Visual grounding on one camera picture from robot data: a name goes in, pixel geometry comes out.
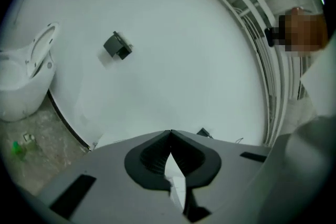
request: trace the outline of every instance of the black wall fixture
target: black wall fixture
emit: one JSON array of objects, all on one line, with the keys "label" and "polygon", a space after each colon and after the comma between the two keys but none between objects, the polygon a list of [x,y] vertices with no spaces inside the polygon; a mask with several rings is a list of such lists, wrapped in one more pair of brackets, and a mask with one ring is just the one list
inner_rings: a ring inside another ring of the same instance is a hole
[{"label": "black wall fixture", "polygon": [[104,48],[111,57],[119,55],[121,60],[125,59],[132,52],[131,45],[127,44],[116,31],[114,31],[113,36],[105,42]]}]

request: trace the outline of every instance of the white toilet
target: white toilet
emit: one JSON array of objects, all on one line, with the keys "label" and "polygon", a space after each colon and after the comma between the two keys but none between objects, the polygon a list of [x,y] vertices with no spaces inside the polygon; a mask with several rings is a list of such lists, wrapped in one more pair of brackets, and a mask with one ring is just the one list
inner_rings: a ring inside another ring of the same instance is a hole
[{"label": "white toilet", "polygon": [[18,121],[42,104],[56,71],[49,51],[59,28],[49,24],[29,46],[0,52],[1,120]]}]

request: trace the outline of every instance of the floor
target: floor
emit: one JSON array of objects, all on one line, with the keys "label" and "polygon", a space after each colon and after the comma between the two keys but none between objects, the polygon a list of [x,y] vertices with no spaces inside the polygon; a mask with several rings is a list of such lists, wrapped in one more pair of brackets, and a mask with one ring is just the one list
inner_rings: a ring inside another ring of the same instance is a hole
[{"label": "floor", "polygon": [[[12,147],[14,141],[24,142],[24,133],[35,137],[36,146],[20,157]],[[32,116],[13,123],[0,121],[0,149],[13,182],[33,195],[88,152],[66,129],[48,97]]]}]

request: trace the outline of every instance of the toilet bowl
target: toilet bowl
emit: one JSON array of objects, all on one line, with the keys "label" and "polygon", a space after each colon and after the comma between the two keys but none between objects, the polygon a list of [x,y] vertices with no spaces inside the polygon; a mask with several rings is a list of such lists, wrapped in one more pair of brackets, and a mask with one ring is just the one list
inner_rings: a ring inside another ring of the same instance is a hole
[{"label": "toilet bowl", "polygon": [[0,52],[1,120],[21,120],[42,104],[56,71],[50,49],[58,33],[59,24],[52,23],[30,45]]}]

